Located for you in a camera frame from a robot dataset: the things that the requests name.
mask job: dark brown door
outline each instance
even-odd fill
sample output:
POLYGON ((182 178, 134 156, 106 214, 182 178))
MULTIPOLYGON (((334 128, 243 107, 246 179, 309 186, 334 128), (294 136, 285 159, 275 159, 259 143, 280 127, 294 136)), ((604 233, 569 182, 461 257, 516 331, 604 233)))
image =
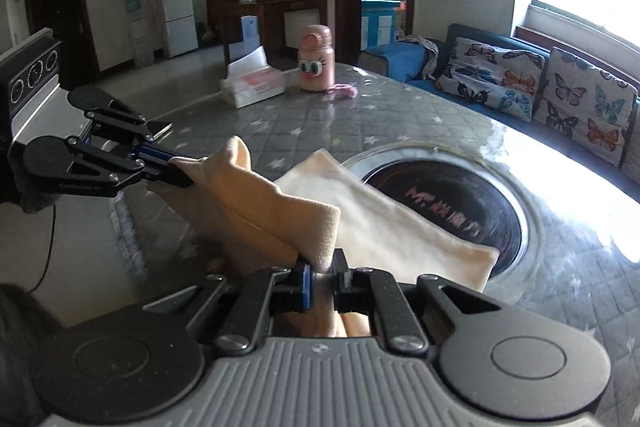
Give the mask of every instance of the dark brown door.
POLYGON ((24 0, 29 29, 51 28, 62 41, 60 85, 73 89, 95 82, 98 64, 85 0, 24 0))

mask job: beige cloth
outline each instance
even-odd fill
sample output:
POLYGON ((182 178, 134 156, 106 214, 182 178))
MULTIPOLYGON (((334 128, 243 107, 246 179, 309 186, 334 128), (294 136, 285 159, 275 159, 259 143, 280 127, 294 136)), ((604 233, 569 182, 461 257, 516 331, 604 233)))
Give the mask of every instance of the beige cloth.
MULTIPOLYGON (((233 137, 209 158, 174 158, 191 177, 189 188, 155 183, 163 197, 205 237, 221 241, 243 275, 292 266, 298 252, 319 273, 330 269, 334 247, 351 267, 384 269, 401 282, 422 273, 482 291, 497 250, 462 241, 374 188, 362 185, 320 150, 276 184, 251 170, 246 145, 233 137)), ((369 334, 367 317, 333 312, 330 278, 316 287, 314 309, 295 315, 305 336, 369 334)))

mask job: metal bolt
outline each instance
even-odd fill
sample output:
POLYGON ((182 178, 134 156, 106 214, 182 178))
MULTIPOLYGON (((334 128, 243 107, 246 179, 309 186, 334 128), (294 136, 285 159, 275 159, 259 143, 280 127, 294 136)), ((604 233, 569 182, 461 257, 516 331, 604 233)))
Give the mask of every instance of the metal bolt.
POLYGON ((415 335, 398 335, 389 341, 392 347, 402 353, 415 353, 424 347, 422 339, 415 335))
POLYGON ((249 340, 242 335, 222 335, 216 339, 216 344, 225 351, 242 351, 249 347, 249 340))

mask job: refrigerator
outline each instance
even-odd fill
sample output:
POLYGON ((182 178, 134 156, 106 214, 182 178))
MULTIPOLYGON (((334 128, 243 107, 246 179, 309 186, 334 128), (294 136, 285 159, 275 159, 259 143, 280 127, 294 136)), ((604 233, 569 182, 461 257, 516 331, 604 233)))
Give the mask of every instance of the refrigerator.
POLYGON ((165 57, 173 58, 197 49, 193 0, 161 0, 160 19, 165 57))

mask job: butterfly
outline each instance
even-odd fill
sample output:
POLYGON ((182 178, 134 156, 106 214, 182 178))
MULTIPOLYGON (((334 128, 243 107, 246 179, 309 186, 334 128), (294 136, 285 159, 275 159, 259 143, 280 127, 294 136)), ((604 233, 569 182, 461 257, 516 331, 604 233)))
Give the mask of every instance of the butterfly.
POLYGON ((529 94, 533 94, 536 90, 536 79, 530 74, 523 78, 522 76, 518 76, 514 71, 509 70, 504 72, 502 85, 504 87, 519 86, 529 94))
POLYGON ((620 89, 626 89, 627 87, 629 87, 629 84, 627 84, 624 80, 620 80, 618 77, 616 77, 613 74, 609 73, 609 71, 600 70, 600 76, 602 78, 604 78, 605 80, 615 80, 616 81, 616 85, 620 89))
POLYGON ((497 80, 489 70, 483 70, 474 66, 464 66, 463 68, 456 69, 455 72, 464 74, 465 76, 470 76, 471 78, 475 78, 476 80, 482 80, 491 84, 497 84, 497 80))
POLYGON ((609 123, 616 123, 618 121, 618 115, 622 111, 622 107, 625 105, 625 100, 619 98, 611 103, 607 102, 607 96, 604 94, 602 88, 596 84, 596 114, 600 117, 609 115, 609 123))
POLYGON ((567 99, 569 101, 569 105, 573 105, 574 107, 580 105, 580 99, 587 92, 584 87, 567 86, 564 78, 562 78, 558 73, 556 73, 556 86, 558 86, 558 89, 556 89, 556 96, 560 100, 567 99))
POLYGON ((618 145, 618 130, 614 129, 613 131, 603 132, 596 125, 596 123, 589 119, 587 125, 589 126, 589 132, 587 133, 587 138, 594 145, 598 145, 609 149, 610 152, 613 152, 618 145))
POLYGON ((466 84, 462 82, 458 83, 458 94, 464 98, 468 98, 472 102, 486 103, 489 99, 489 93, 491 91, 485 91, 484 89, 478 92, 473 92, 466 87, 466 84))
POLYGON ((478 57, 480 55, 487 62, 497 64, 495 61, 495 50, 490 46, 484 46, 479 42, 474 42, 465 53, 466 57, 478 57))
POLYGON ((529 99, 524 94, 517 96, 513 89, 504 93, 504 97, 502 97, 502 100, 500 100, 500 104, 498 105, 498 111, 504 111, 505 109, 510 108, 514 103, 518 105, 527 118, 531 118, 531 106, 529 99))
POLYGON ((591 66, 591 64, 588 63, 586 60, 583 60, 580 57, 576 57, 574 54, 571 54, 569 52, 562 51, 561 49, 558 49, 558 48, 556 49, 560 53, 560 59, 563 62, 566 62, 567 64, 571 64, 572 68, 574 66, 578 66, 578 69, 582 71, 586 71, 589 68, 593 68, 593 66, 591 66))
POLYGON ((574 137, 574 128, 578 125, 578 118, 576 116, 569 116, 568 118, 560 118, 558 110, 551 102, 546 102, 546 110, 549 116, 546 117, 545 124, 551 129, 558 129, 568 138, 574 137))
POLYGON ((522 55, 529 57, 531 62, 533 62, 539 70, 545 67, 545 57, 526 50, 511 50, 510 52, 506 52, 502 58, 517 58, 522 57, 522 55))

